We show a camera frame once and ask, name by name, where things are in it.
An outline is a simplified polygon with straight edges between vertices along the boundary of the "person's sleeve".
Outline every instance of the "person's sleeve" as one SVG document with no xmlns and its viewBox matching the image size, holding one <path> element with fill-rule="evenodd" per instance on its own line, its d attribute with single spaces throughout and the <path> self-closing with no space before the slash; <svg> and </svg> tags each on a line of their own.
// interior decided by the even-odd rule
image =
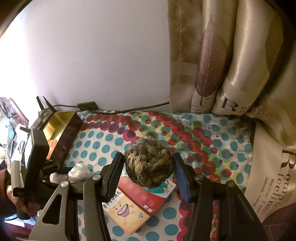
<svg viewBox="0 0 296 241">
<path fill-rule="evenodd" d="M 7 182 L 10 181 L 9 172 L 4 169 L 0 171 L 0 216 L 9 217 L 16 213 L 16 207 L 8 199 L 6 194 Z"/>
</svg>

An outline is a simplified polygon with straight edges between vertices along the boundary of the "white wall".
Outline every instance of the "white wall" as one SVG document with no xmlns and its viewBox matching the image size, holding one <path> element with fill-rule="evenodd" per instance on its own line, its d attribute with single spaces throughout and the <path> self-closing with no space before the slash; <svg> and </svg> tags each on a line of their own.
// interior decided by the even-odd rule
<svg viewBox="0 0 296 241">
<path fill-rule="evenodd" d="M 122 110 L 169 100 L 167 0 L 33 0 L 0 39 L 0 96 Z"/>
</svg>

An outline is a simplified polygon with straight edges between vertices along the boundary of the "tablecloth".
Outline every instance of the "tablecloth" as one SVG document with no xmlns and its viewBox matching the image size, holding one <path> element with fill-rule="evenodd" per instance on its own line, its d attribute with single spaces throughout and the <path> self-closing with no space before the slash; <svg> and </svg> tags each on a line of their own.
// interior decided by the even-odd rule
<svg viewBox="0 0 296 241">
<path fill-rule="evenodd" d="M 196 173 L 225 183 L 233 180 L 245 191 L 252 161 L 250 122 L 215 114 L 130 112 L 107 115 L 78 112 L 84 124 L 65 161 L 65 166 L 85 163 L 93 173 L 100 173 L 115 154 L 124 153 L 131 142 L 152 136 L 171 153 L 179 152 Z M 134 234 L 127 235 L 108 216 L 105 219 L 112 241 L 182 241 L 191 218 L 192 205 L 184 202 L 178 189 Z M 217 222 L 213 214 L 211 239 L 216 240 Z M 80 240 L 86 240 L 83 201 L 78 202 Z"/>
</svg>

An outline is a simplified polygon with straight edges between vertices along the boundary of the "cable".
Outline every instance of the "cable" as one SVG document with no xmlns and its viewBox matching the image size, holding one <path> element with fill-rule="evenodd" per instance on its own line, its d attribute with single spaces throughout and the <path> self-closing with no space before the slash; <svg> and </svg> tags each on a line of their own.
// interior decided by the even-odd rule
<svg viewBox="0 0 296 241">
<path fill-rule="evenodd" d="M 12 219 L 4 219 L 4 221 L 12 221 L 12 220 L 15 220 L 15 219 L 17 219 L 17 217 L 12 218 Z"/>
<path fill-rule="evenodd" d="M 92 113 L 95 113 L 95 114 L 104 114 L 104 115 L 116 115 L 116 114 L 124 114 L 126 112 L 130 112 L 130 111 L 136 111 L 136 110 L 143 110 L 143 109 L 150 109 L 150 108 L 155 108 L 155 107 L 159 107 L 159 106 L 163 106 L 163 105 L 167 105 L 169 104 L 170 102 L 164 102 L 164 103 L 161 103 L 161 104 L 156 104 L 156 105 L 150 105 L 150 106 L 145 106 L 145 107 L 138 107 L 138 108 L 133 108 L 133 109 L 128 109 L 128 110 L 120 110 L 120 111 L 115 111 L 115 112 L 101 112 L 101 111 L 94 111 L 94 110 L 89 110 L 89 109 L 86 109 L 86 108 L 83 108 L 83 107 L 78 107 L 78 106 L 75 106 L 75 105 L 64 105 L 64 104 L 56 104 L 56 105 L 53 105 L 53 107 L 56 107 L 56 106 L 62 106 L 62 107 L 70 107 L 70 108 L 79 108 L 79 109 L 83 109 L 83 110 L 87 110 L 87 111 L 90 111 Z"/>
</svg>

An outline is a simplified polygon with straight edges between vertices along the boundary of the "woven rope ball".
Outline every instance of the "woven rope ball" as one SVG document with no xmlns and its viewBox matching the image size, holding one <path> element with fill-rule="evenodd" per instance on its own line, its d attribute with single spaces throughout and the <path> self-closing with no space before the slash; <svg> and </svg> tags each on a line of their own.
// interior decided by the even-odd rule
<svg viewBox="0 0 296 241">
<path fill-rule="evenodd" d="M 151 137 L 140 137 L 128 147 L 124 155 L 128 176 L 141 187 L 158 187 L 173 173 L 170 151 Z"/>
</svg>

